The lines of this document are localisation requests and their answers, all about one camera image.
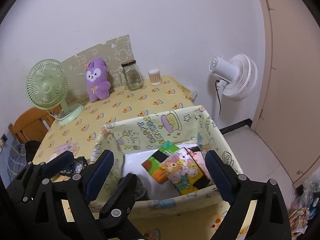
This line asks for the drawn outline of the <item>black plastic bag roll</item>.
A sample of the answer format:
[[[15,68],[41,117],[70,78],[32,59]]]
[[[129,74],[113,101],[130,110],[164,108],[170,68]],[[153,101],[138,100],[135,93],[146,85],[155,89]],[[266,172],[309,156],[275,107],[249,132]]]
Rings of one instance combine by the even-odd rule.
[[[88,165],[88,162],[85,157],[78,157],[73,160],[73,162],[68,165],[64,170],[59,174],[61,176],[72,177],[75,174],[80,174]]]

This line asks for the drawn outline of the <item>green tissue pack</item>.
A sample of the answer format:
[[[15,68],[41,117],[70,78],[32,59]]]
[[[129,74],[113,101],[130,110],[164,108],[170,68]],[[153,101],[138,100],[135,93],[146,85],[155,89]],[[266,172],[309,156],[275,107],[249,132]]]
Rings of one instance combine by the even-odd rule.
[[[175,144],[167,140],[155,153],[150,155],[148,159],[142,163],[142,166],[157,183],[164,184],[168,178],[160,165],[178,150],[179,148]]]

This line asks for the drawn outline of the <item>pink tissue pack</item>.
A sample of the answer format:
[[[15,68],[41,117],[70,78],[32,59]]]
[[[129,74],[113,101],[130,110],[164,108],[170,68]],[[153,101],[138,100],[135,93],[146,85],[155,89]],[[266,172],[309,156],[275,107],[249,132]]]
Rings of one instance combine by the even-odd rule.
[[[204,157],[202,155],[202,152],[200,151],[199,146],[196,146],[195,144],[191,147],[187,148],[188,153],[192,156],[192,158],[195,160],[197,165],[201,168],[201,170],[204,172],[204,174],[207,176],[207,178],[212,181],[212,178],[207,170],[207,167],[205,165]]]

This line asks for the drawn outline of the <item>clear zip bag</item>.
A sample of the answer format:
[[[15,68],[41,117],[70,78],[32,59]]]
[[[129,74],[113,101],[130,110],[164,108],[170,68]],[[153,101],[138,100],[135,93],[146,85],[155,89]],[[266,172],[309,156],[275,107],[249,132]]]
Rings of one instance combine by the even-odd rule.
[[[80,147],[78,146],[77,142],[68,141],[65,144],[57,146],[56,148],[53,149],[53,153],[50,156],[49,161],[53,160],[54,158],[56,158],[57,156],[59,156],[65,151],[72,152],[73,155],[76,156],[79,150],[80,150]]]

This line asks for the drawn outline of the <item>blue plaid pillow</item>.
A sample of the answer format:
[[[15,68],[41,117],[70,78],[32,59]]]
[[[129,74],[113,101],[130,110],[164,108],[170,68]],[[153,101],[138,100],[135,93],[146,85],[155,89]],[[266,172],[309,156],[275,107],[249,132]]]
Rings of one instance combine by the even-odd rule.
[[[8,186],[26,164],[24,145],[17,139],[8,137],[1,152],[1,178],[4,185]]]

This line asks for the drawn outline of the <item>pile of bags on floor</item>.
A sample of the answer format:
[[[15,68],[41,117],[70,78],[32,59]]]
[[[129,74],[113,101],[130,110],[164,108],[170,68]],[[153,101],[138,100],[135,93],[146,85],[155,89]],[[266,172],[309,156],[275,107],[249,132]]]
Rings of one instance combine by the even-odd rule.
[[[319,239],[319,176],[313,175],[296,189],[289,221],[292,239]]]

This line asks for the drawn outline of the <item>wooden bed headboard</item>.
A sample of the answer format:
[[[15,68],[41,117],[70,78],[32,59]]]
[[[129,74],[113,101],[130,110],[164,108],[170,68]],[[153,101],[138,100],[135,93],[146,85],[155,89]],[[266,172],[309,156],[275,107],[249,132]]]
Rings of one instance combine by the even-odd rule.
[[[59,114],[61,110],[61,106],[49,111],[32,107],[20,115],[14,124],[10,124],[8,130],[23,144],[33,140],[41,142],[55,121],[52,114]]]

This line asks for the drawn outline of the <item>white towel in box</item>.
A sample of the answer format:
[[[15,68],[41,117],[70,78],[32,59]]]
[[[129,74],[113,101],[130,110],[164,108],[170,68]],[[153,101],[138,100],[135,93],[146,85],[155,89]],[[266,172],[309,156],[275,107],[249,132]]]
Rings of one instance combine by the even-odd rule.
[[[128,173],[134,173],[142,181],[150,200],[164,200],[178,197],[181,194],[169,180],[163,184],[155,181],[142,163],[148,159],[156,150],[124,154],[121,177]]]

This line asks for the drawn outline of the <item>green desk fan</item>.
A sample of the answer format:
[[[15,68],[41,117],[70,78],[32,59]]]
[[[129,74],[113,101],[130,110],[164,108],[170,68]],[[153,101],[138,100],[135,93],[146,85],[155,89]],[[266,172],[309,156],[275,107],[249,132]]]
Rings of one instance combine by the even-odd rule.
[[[45,110],[64,126],[79,117],[84,105],[68,105],[68,79],[61,63],[54,59],[45,59],[35,64],[26,80],[28,98],[35,107]]]

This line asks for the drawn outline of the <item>purple plush bunny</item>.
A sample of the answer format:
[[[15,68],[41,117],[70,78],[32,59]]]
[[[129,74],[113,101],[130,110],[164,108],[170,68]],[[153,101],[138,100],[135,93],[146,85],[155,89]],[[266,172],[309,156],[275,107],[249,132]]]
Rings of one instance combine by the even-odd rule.
[[[107,80],[108,68],[102,58],[91,61],[86,68],[86,86],[90,102],[110,96],[111,83]]]

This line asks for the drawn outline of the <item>cartoon fabric storage box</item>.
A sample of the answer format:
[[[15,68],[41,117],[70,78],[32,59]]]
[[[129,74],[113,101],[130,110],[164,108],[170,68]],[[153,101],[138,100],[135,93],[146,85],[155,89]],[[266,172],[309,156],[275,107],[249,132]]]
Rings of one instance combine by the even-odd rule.
[[[203,106],[193,106],[162,113],[147,114],[137,118],[105,124],[99,134],[91,161],[95,162],[103,150],[114,155],[114,164],[96,200],[89,205],[92,212],[99,212],[114,193],[121,178],[124,154],[157,150],[166,141],[177,146],[197,145],[203,157],[210,150],[237,173],[242,173],[234,156],[214,120]],[[133,217],[158,217],[176,215],[191,210],[202,209],[222,202],[214,183],[190,194],[164,200],[136,202]]]

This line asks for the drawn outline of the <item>glass jar with lid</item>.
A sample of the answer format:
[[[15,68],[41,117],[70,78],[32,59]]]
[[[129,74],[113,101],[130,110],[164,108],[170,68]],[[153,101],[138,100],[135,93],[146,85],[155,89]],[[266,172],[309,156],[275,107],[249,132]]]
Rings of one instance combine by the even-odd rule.
[[[143,86],[143,79],[136,65],[136,60],[130,60],[121,64],[129,90],[138,90]]]

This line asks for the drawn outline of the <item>yellow cartoon tablecloth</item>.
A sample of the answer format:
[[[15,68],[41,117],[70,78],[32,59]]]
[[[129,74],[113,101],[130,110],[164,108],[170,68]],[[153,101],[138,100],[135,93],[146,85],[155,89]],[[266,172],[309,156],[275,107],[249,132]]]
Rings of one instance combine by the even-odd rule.
[[[85,104],[84,111],[69,124],[54,122],[41,142],[34,162],[48,161],[53,149],[68,141],[80,147],[76,157],[91,161],[97,135],[105,124],[193,107],[189,91],[166,76],[158,86],[149,82],[138,90],[116,88],[106,100]],[[210,239],[224,219],[229,205],[222,202],[176,215],[133,217],[130,220],[147,239]]]

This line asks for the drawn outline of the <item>cotton swab container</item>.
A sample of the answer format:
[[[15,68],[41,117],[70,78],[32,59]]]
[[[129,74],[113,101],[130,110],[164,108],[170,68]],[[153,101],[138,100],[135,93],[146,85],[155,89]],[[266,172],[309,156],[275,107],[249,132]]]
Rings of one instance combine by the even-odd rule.
[[[162,77],[159,69],[151,69],[148,71],[150,83],[153,86],[160,85],[162,83]]]

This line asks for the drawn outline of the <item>beige patterned board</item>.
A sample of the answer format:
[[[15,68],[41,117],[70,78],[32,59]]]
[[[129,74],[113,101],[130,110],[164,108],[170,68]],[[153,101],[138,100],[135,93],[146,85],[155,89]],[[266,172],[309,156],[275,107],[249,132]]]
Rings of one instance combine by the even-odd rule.
[[[67,103],[80,102],[88,97],[86,68],[97,58],[102,58],[108,68],[107,80],[112,89],[126,85],[121,64],[134,59],[130,36],[125,35],[97,44],[61,63],[68,79]]]

